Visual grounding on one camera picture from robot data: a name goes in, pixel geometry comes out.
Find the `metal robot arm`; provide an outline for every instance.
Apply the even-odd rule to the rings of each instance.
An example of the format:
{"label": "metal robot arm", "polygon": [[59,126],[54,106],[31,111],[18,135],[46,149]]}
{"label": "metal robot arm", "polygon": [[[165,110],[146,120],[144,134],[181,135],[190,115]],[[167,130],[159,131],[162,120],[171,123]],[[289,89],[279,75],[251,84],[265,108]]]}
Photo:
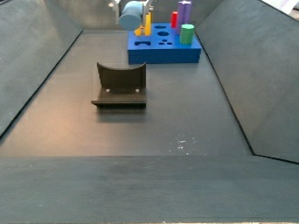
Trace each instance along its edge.
{"label": "metal robot arm", "polygon": [[[124,7],[120,7],[122,5],[122,0],[112,0],[112,2],[110,3],[110,6],[112,7],[112,10],[116,12],[116,24],[119,25],[119,18],[122,16],[122,9]],[[152,6],[152,2],[154,0],[147,0],[147,1],[143,1],[140,3],[143,3],[143,15],[142,15],[142,23],[143,25],[146,25],[146,14],[154,10],[154,6]]]}

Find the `black holder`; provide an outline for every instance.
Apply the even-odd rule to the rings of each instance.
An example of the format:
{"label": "black holder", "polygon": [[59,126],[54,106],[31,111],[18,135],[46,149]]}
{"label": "black holder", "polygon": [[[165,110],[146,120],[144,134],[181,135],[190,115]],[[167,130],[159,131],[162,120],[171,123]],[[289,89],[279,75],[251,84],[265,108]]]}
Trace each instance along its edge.
{"label": "black holder", "polygon": [[146,106],[146,63],[138,68],[116,69],[98,63],[100,106]]}

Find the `blue peg board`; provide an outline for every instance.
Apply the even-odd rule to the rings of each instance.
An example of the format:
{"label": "blue peg board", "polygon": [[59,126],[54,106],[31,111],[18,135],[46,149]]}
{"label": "blue peg board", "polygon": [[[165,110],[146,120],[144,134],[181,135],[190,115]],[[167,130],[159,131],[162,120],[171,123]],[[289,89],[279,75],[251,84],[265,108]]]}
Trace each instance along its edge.
{"label": "blue peg board", "polygon": [[171,24],[152,24],[151,36],[128,33],[127,54],[128,64],[199,63],[202,45],[197,35],[191,45],[182,45]]}

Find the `green cylinder peg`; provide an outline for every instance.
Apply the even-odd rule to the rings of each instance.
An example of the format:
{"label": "green cylinder peg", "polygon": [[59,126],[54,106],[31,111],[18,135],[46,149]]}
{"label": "green cylinder peg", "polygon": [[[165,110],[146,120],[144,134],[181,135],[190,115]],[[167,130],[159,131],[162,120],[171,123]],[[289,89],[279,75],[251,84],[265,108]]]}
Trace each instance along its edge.
{"label": "green cylinder peg", "polygon": [[182,25],[182,36],[181,36],[181,43],[183,45],[193,44],[193,35],[194,35],[194,25],[183,24]]}

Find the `gray surface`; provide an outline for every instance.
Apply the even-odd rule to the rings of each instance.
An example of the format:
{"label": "gray surface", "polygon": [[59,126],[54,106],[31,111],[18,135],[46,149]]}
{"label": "gray surface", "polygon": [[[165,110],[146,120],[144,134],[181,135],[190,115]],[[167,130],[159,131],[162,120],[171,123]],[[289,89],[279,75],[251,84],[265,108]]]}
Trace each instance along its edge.
{"label": "gray surface", "polygon": [[0,179],[2,223],[299,221],[299,166],[261,157],[0,158]]}
{"label": "gray surface", "polygon": [[299,162],[299,24],[226,0],[198,32],[254,152]]}
{"label": "gray surface", "polygon": [[0,136],[80,34],[50,1],[0,6]]}
{"label": "gray surface", "polygon": [[[194,0],[191,22],[198,25],[211,14],[223,0]],[[119,30],[116,16],[108,8],[110,0],[54,0],[66,10],[66,13],[80,24],[84,30]],[[154,1],[154,22],[171,22],[173,12],[178,10],[178,0]]]}
{"label": "gray surface", "polygon": [[2,139],[0,156],[249,156],[205,52],[199,64],[147,66],[147,108],[104,109],[96,63],[127,64],[127,33],[80,35]]}

